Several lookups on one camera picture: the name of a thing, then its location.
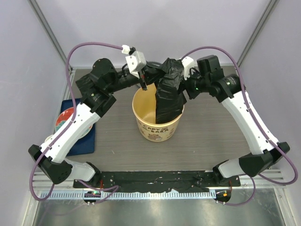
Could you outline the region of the yellow capybara trash bin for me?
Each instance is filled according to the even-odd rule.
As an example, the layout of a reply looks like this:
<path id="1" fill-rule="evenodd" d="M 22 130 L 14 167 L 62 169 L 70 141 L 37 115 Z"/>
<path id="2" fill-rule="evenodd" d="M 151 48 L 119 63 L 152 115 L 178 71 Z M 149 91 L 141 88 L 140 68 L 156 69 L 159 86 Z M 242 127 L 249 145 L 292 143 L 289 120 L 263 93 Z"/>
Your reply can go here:
<path id="1" fill-rule="evenodd" d="M 158 143 L 167 141 L 174 135 L 184 108 L 180 113 L 173 113 L 169 109 L 160 113 L 157 110 L 156 92 L 154 84 L 148 85 L 146 90 L 139 88 L 132 99 L 132 111 L 141 135 Z"/>

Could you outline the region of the black trash bag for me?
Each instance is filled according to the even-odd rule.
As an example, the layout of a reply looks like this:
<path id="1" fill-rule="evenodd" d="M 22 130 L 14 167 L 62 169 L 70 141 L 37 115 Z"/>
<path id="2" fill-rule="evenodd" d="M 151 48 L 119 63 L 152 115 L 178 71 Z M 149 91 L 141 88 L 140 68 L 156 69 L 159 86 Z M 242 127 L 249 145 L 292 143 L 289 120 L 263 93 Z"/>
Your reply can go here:
<path id="1" fill-rule="evenodd" d="M 180 113 L 186 103 L 181 90 L 184 70 L 182 62 L 167 58 L 162 64 L 154 65 L 165 72 L 157 85 L 153 83 L 157 88 L 157 110 L 160 113 L 167 109 L 173 113 Z M 136 84 L 140 84 L 140 78 L 133 76 L 127 65 L 118 71 L 107 58 L 97 60 L 92 71 L 76 81 L 82 95 L 80 102 L 100 117 L 103 117 L 116 102 L 113 93 Z"/>

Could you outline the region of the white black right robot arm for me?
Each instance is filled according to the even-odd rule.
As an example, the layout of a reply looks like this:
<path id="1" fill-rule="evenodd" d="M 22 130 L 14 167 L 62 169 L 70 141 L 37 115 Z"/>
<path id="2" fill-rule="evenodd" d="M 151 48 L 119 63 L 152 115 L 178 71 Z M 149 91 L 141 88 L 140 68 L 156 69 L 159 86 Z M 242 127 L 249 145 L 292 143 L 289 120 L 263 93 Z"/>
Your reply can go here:
<path id="1" fill-rule="evenodd" d="M 236 74 L 224 75 L 219 59 L 215 55 L 194 61 L 182 59 L 184 86 L 190 99 L 200 93 L 209 93 L 231 114 L 241 129 L 250 153 L 240 158 L 226 160 L 213 168 L 212 179 L 218 186 L 225 185 L 230 177 L 246 174 L 254 177 L 274 165 L 288 153 L 290 146 L 279 140 L 268 130 L 254 109 L 249 95 L 242 91 Z"/>

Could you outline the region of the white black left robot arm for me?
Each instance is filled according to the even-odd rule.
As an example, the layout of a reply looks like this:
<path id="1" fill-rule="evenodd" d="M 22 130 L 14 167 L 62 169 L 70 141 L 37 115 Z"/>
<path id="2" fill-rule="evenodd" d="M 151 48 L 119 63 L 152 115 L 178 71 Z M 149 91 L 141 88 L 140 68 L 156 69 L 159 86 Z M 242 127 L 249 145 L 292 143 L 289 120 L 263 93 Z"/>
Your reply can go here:
<path id="1" fill-rule="evenodd" d="M 158 82 L 164 75 L 160 66 L 149 62 L 137 62 L 134 56 L 127 58 L 128 70 L 117 71 L 107 58 L 97 60 L 92 71 L 77 80 L 82 98 L 73 114 L 62 127 L 41 145 L 32 145 L 28 152 L 35 165 L 55 185 L 66 179 L 82 180 L 94 188 L 101 180 L 100 170 L 90 162 L 80 163 L 66 158 L 70 149 L 82 134 L 101 119 L 116 102 L 113 93 L 136 84 L 143 88 Z"/>

